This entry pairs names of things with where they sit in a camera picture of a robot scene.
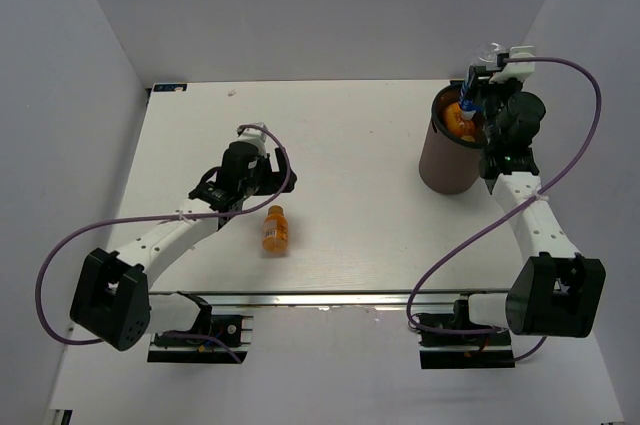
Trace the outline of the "orange juice bottle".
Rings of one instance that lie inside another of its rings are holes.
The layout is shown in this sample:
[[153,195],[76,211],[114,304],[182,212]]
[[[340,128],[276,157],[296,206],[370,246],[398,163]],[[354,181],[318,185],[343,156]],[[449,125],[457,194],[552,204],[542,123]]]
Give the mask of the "orange juice bottle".
[[475,141],[475,123],[472,119],[463,117],[458,102],[448,105],[442,111],[442,121],[447,130],[455,137],[469,142]]

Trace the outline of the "blue label water bottle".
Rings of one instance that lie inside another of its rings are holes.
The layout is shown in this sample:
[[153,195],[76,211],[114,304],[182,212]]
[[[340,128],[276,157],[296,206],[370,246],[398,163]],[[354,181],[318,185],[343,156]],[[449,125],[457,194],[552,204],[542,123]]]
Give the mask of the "blue label water bottle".
[[482,110],[482,107],[476,104],[480,81],[490,78],[500,70],[499,56],[504,53],[505,48],[497,42],[487,42],[476,51],[458,100],[461,117],[464,120],[471,120],[477,112]]

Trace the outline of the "orange juice bottle label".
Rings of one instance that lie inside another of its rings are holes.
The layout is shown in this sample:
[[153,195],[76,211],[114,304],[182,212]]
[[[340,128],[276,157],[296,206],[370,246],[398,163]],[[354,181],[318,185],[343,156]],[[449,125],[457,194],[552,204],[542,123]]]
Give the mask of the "orange juice bottle label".
[[262,226],[262,248],[269,253],[282,254],[288,249],[288,221],[284,209],[271,206]]

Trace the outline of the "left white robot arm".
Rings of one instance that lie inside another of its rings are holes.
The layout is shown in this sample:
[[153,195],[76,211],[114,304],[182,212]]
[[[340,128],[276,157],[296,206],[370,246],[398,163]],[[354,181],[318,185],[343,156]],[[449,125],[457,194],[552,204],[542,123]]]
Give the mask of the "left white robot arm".
[[212,341],[212,307],[181,291],[153,296],[160,276],[200,241],[244,213],[253,196],[290,193],[296,176],[286,150],[269,154],[257,139],[232,142],[219,166],[207,171],[175,214],[113,251],[97,248],[85,258],[70,309],[72,322],[118,351],[145,334],[191,344]]

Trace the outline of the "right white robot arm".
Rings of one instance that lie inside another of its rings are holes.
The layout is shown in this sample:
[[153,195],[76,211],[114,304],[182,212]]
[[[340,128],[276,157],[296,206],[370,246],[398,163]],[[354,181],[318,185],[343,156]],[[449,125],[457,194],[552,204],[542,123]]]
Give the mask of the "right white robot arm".
[[488,328],[516,335],[584,338],[591,333],[606,272],[567,238],[547,201],[531,148],[546,113],[505,67],[473,65],[462,109],[483,117],[479,175],[508,216],[524,265],[505,294],[473,294],[451,319],[453,335],[472,344]]

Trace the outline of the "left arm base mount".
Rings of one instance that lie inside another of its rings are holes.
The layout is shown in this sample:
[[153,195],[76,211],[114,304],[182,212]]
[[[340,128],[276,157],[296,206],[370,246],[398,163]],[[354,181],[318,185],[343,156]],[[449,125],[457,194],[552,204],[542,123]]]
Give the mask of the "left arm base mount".
[[152,295],[149,363],[241,364],[252,341],[253,317],[185,293]]

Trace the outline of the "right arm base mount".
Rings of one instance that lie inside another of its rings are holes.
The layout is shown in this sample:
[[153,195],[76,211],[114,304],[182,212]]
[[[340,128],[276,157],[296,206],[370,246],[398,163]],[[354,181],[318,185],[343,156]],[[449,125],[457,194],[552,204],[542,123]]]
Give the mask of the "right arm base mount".
[[423,370],[515,367],[510,334],[497,330],[482,333],[489,326],[471,322],[466,298],[458,298],[440,308],[418,308],[408,325],[419,336]]

